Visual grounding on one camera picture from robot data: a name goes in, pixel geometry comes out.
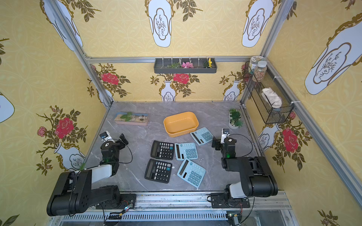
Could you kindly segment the blue calculator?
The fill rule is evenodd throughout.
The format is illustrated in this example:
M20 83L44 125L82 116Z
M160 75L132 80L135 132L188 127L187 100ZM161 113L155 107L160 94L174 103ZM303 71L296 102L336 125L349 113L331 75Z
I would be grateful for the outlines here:
M177 172L179 178L196 188L200 187L205 174L206 170L189 158L184 159Z
M214 138L213 134L206 127L191 132L190 134L199 146L205 145Z
M188 158L190 160L198 159L198 152L195 143L176 143L175 144L176 160L183 161Z

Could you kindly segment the black calculator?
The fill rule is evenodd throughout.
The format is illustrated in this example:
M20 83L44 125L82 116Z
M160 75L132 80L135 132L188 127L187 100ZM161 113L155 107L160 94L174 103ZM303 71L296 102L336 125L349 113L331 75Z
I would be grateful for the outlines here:
M159 160L173 160L175 144L153 141L150 156Z
M146 167L144 178L150 181L168 184L171 172L171 163L150 159Z

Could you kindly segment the yellow storage box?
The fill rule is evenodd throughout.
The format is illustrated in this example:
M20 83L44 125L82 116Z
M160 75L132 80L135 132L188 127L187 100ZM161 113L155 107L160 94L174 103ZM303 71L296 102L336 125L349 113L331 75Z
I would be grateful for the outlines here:
M184 112L164 119L164 127L170 137L178 137L194 132L199 121L193 112Z

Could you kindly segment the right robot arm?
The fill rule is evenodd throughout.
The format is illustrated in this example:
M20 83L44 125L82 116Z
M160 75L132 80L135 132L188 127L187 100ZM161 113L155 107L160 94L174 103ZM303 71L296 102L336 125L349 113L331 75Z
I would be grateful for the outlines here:
M270 197L278 194L278 185L265 157L237 157L237 140L213 138L212 147L221 151L222 168L239 173L240 181L226 185L222 194L210 195L212 208L248 208L250 197Z

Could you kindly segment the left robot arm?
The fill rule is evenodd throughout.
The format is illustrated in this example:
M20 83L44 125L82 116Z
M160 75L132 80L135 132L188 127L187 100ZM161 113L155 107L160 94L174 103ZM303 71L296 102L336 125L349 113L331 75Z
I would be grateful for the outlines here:
M92 184L117 174L121 165L120 151L128 144L124 134L119 139L108 139L100 147L99 165L61 173L47 204L48 216L73 216L86 212L91 206L118 209L122 213L133 209L136 194L121 194L117 185L92 188Z

